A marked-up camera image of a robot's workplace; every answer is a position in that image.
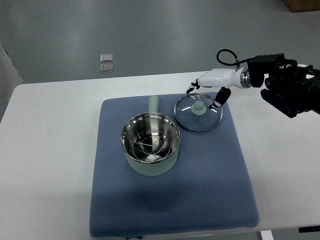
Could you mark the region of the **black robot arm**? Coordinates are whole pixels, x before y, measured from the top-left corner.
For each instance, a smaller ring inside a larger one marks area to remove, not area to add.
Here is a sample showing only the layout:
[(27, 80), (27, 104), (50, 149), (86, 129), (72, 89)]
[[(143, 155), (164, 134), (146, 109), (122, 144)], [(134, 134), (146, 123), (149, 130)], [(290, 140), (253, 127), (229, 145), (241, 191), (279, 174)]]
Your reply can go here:
[(289, 118), (300, 113), (320, 113), (320, 71), (312, 65), (298, 66), (283, 53), (257, 55), (247, 61), (250, 84), (265, 85), (261, 97)]

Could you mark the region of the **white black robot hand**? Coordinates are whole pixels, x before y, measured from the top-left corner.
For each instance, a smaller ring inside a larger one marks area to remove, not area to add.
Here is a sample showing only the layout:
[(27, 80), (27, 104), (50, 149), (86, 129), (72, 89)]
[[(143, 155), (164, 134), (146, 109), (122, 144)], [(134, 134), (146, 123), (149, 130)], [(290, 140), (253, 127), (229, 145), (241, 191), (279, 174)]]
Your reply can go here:
[(194, 89), (220, 88), (210, 109), (223, 106), (231, 95), (230, 87), (248, 89), (251, 85), (249, 70), (246, 67), (239, 69), (214, 68), (190, 83), (186, 93), (190, 94)]

